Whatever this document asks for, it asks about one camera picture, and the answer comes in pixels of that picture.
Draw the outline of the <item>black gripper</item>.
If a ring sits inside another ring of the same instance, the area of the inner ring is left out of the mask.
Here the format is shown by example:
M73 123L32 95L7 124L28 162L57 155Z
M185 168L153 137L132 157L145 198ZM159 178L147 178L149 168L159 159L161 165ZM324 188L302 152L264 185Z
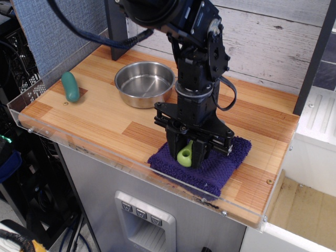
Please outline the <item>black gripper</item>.
M216 114L219 84L209 86L202 95L182 92L177 84L177 104L157 102L155 124L166 130L171 156L177 155L192 140L192 168L198 169L213 149L228 156L234 132Z

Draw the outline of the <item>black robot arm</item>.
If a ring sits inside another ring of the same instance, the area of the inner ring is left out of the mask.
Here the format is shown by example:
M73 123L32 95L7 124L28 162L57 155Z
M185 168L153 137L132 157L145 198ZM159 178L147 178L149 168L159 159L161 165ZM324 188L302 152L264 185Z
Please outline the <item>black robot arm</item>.
M211 150L229 154L234 132L216 115L220 84L229 55L223 45L218 9L210 1L118 1L134 23L165 33L178 69L177 103L158 102L155 123L166 130L169 151L177 158L192 142L192 167L197 169Z

